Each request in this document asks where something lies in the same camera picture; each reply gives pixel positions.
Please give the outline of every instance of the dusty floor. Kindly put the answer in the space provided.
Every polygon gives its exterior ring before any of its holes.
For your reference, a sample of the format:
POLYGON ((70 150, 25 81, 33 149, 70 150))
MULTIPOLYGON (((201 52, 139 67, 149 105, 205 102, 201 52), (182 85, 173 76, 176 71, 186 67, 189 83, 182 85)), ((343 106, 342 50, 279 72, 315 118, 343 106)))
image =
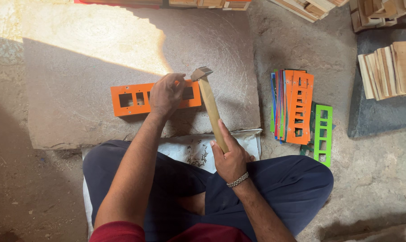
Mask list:
MULTIPOLYGON (((20 35, 25 2, 0 1, 0 233, 11 230, 27 242, 85 241, 81 157, 34 150, 28 136, 20 35)), ((266 0, 253 1, 248 12, 262 128, 269 128, 268 78, 274 68, 307 69, 315 75, 314 101, 334 107, 335 187, 298 240, 406 223, 406 131, 359 140, 346 135, 356 60, 348 5, 313 24, 266 0)), ((265 131, 262 152, 262 158, 297 154, 298 146, 279 145, 265 131)))

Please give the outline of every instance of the man's left hand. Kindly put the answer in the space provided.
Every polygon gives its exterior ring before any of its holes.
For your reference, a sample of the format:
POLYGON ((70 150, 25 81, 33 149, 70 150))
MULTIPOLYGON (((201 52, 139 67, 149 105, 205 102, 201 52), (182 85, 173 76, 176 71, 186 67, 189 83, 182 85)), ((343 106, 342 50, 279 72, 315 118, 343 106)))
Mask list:
POLYGON ((169 73, 158 80, 150 91, 151 113, 167 121, 178 108, 184 92, 185 74, 169 73))

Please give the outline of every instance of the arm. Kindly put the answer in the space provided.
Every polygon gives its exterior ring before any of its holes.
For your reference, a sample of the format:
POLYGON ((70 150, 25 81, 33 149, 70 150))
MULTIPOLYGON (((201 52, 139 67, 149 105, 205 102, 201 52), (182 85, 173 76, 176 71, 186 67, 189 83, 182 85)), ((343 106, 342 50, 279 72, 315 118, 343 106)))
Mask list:
MULTIPOLYGON (((218 144, 211 141, 215 167, 218 174, 230 184, 246 173, 246 162, 251 162, 253 157, 249 157, 248 152, 238 144, 221 119, 218 120, 218 125, 229 152, 224 154, 218 144)), ((243 203, 259 242, 296 242, 251 179, 245 179, 232 189, 243 203)))
POLYGON ((161 132, 182 100, 185 74, 167 74, 154 84, 151 112, 122 158, 109 192, 95 218, 94 229, 113 221, 130 221, 143 227, 155 172, 161 132))

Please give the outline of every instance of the man's right hand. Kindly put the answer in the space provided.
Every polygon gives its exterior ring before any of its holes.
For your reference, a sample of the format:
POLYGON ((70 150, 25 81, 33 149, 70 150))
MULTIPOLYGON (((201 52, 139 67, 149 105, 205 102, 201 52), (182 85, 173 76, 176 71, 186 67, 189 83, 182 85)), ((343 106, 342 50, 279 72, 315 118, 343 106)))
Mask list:
POLYGON ((167 121, 178 108, 184 92, 185 74, 170 73, 154 83, 150 91, 151 113, 161 120, 167 121))
POLYGON ((224 154, 215 141, 211 141, 210 145, 215 158, 216 171, 230 184, 246 173, 246 162, 254 161, 255 157, 249 157, 249 153, 230 134, 222 119, 218 120, 218 125, 229 151, 224 154))

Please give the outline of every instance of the dark gray mat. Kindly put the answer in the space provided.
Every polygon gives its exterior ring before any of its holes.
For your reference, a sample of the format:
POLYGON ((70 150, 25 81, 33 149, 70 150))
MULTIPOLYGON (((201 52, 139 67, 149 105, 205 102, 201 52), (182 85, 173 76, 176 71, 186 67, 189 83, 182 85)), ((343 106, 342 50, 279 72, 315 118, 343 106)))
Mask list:
MULTIPOLYGON (((406 41, 406 29, 368 30, 357 38, 357 54, 374 52, 394 41, 406 41)), ((406 127, 406 96, 376 101, 366 99, 357 61, 349 114, 348 136, 374 135, 406 127)))

